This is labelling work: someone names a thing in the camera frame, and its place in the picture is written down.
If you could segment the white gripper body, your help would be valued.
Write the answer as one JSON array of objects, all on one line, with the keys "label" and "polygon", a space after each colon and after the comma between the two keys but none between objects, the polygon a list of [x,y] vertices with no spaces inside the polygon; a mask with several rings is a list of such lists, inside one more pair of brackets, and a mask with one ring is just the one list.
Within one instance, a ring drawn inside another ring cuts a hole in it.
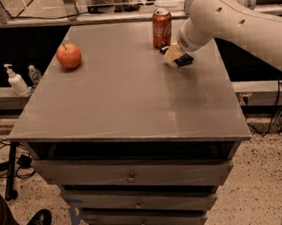
[{"label": "white gripper body", "polygon": [[207,34],[197,28],[191,18],[188,18],[184,22],[176,35],[179,47],[185,52],[195,52],[201,47],[204,47],[213,38],[213,34]]}]

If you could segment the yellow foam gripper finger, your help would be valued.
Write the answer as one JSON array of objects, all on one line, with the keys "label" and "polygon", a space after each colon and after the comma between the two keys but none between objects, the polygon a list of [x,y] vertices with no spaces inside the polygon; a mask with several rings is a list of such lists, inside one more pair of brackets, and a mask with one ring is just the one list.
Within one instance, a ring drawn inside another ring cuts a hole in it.
[{"label": "yellow foam gripper finger", "polygon": [[184,51],[180,48],[179,43],[175,41],[171,45],[161,48],[161,53],[166,63],[175,65],[175,60],[179,59],[184,54]]}]

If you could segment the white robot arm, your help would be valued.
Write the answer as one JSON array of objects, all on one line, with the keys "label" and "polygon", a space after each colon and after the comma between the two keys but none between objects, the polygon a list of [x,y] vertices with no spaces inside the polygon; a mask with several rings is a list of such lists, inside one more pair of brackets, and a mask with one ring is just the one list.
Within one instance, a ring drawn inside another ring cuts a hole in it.
[{"label": "white robot arm", "polygon": [[195,52],[216,37],[238,45],[282,72],[282,17],[256,12],[255,2],[194,0],[188,19],[164,59],[176,67],[186,52]]}]

